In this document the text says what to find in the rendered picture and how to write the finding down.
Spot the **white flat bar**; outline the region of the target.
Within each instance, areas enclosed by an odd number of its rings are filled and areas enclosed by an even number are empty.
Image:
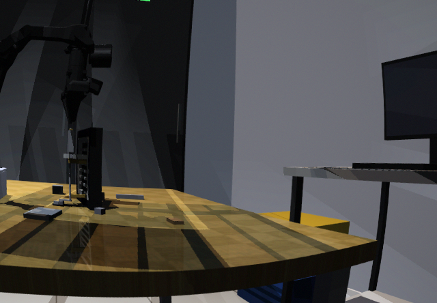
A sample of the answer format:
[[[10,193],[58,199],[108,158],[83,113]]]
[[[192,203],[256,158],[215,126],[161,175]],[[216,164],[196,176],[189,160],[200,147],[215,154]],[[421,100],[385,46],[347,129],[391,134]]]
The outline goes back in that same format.
[[[116,199],[144,199],[144,195],[137,195],[137,194],[116,194]]]

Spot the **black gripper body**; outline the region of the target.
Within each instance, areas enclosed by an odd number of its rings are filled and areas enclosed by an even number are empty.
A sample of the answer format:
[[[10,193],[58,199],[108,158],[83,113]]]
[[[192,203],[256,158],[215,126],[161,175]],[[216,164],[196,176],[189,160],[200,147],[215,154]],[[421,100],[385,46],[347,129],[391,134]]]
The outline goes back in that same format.
[[[89,93],[90,84],[83,81],[87,70],[85,66],[68,66],[66,72],[65,91],[61,93],[61,100],[66,99],[66,94],[81,94]]]

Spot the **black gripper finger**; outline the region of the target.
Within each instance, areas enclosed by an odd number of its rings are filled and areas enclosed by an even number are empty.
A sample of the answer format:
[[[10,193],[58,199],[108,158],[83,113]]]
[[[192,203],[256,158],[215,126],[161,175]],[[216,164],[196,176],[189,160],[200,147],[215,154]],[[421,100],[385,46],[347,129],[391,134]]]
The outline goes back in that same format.
[[[68,123],[72,124],[72,121],[71,121],[71,118],[70,118],[70,113],[69,113],[67,99],[62,99],[62,102],[63,102],[63,105],[64,105],[66,117],[68,118]]]
[[[87,95],[66,94],[71,121],[75,122],[80,103]]]

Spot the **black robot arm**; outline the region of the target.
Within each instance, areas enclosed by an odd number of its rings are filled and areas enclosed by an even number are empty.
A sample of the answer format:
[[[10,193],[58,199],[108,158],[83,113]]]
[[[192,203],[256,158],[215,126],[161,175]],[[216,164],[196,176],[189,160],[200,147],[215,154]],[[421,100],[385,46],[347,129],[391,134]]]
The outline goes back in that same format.
[[[70,25],[69,27],[45,27],[25,25],[20,30],[11,33],[6,39],[0,41],[0,93],[7,71],[14,63],[19,52],[31,40],[58,41],[69,44],[64,49],[70,54],[68,66],[87,66],[92,68],[110,68],[112,63],[112,44],[95,45],[87,25]],[[76,47],[73,47],[73,46]],[[82,49],[85,48],[85,49]],[[83,81],[90,84],[90,91],[99,95],[102,81],[86,76]]]

